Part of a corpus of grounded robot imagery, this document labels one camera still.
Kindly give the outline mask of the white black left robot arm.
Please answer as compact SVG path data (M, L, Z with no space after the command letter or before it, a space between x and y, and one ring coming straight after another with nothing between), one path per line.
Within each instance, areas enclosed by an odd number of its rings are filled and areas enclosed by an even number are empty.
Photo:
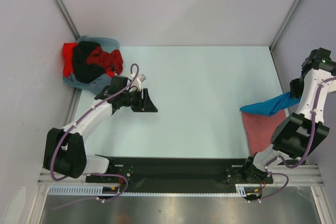
M102 122L122 107L129 107L133 112L158 112L148 89L141 87L145 75L131 76L131 80L124 76L113 77L79 119L61 129L52 128L47 133L43 167L50 171L53 180L57 180L56 173L63 178L98 174L105 182L115 178L116 169L110 165L111 161L107 157L88 155L85 141Z

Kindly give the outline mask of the bright red t-shirt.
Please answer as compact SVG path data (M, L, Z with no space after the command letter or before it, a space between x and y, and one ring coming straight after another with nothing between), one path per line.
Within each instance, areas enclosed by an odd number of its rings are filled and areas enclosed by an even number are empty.
M62 57L64 59L64 68L63 74L65 77L69 77L72 73L74 73L72 58L73 58L73 50L77 46L76 42L64 43L62 48Z

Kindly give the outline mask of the grey t-shirt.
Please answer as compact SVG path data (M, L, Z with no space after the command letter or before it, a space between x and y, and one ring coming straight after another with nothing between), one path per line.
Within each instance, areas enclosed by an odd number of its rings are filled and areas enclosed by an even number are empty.
M103 90L103 88L110 85L111 79L112 78L109 75L102 74L100 77L94 79L90 83L76 81L75 84L78 89L87 90L94 95L97 95Z

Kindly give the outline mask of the aluminium corner post left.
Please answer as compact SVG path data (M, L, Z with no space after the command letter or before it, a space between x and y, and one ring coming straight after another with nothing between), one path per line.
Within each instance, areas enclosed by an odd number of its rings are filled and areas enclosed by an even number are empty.
M68 12L63 0L53 0L57 9L59 10L61 16L63 17L66 25L68 26L71 34L73 35L73 37L75 39L79 39L80 38L80 34L79 31L74 23L74 21L72 20L70 13Z

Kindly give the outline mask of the aluminium front rail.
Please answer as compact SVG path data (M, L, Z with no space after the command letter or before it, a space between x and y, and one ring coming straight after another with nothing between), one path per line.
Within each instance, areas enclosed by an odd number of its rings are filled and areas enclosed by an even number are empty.
M237 175L225 175L223 182L232 183L236 186L258 186L265 185L268 187L280 187L288 181L288 186L323 186L323 179L317 165L303 165L296 169L288 169L283 165L275 166L272 169L272 175L264 180L252 178L237 178ZM59 182L52 180L50 173L42 169L38 178L38 185L99 185L98 183L86 182L86 176L81 175L79 178L66 178Z

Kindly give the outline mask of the dark red t-shirt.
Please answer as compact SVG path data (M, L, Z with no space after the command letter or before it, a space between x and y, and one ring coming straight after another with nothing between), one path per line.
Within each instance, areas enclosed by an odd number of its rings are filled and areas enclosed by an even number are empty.
M119 49L106 52L100 46L97 46L88 56L86 62L88 65L101 67L110 77L123 72L123 58Z

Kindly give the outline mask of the black t-shirt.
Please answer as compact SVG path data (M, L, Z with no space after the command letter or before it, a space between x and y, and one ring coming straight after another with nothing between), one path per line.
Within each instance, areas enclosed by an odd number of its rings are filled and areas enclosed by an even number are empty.
M73 49L72 66L77 81L91 83L105 74L106 71L100 65L87 63L88 57L98 47L100 45L96 42L81 41Z

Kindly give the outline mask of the grey plastic basket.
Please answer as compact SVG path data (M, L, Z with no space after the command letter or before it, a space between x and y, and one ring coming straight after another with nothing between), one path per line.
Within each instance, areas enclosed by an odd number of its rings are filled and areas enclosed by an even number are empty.
M119 43L116 40L111 39L111 38L82 36L82 37L80 37L76 41L76 43L78 44L81 41L96 42L96 43L98 43L100 45L100 47L102 48L102 50L106 51L106 52L112 52L113 50L120 48ZM75 82L77 81L77 79L76 79L74 73L72 73L69 77L65 77L64 74L63 74L63 81L66 84L68 84L68 85L70 85L70 86L72 86L74 88L77 88L76 84L75 84Z

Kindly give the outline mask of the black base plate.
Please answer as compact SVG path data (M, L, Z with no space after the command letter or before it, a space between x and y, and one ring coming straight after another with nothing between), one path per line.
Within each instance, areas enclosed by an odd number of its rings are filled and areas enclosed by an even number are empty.
M86 182L128 181L129 193L233 193L237 184L271 185L272 177L253 168L251 158L109 157L107 176L88 176Z

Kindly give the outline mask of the folded pink t-shirt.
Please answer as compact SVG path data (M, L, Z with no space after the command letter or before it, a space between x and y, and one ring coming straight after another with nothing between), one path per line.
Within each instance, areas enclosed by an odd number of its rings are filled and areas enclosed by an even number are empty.
M272 116L242 112L242 121L250 155L262 152L270 145L275 129L285 119L285 110L281 110Z

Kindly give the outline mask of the blue t-shirt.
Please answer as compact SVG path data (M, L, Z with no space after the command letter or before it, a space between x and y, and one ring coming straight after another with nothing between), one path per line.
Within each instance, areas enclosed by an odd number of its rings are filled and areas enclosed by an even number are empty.
M291 95L290 92L286 92L264 102L245 105L240 108L240 112L255 115L273 116L281 110L299 104L300 100L301 97L295 98Z

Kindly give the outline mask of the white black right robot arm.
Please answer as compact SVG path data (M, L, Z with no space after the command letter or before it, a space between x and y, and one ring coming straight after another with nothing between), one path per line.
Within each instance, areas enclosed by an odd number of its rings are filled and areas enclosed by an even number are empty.
M330 55L331 51L318 48L305 59L301 76L290 82L290 92L283 95L298 104L297 110L279 124L265 150L246 159L241 169L245 181L263 180L281 163L297 168L328 136L324 105L328 94L335 92L335 61Z

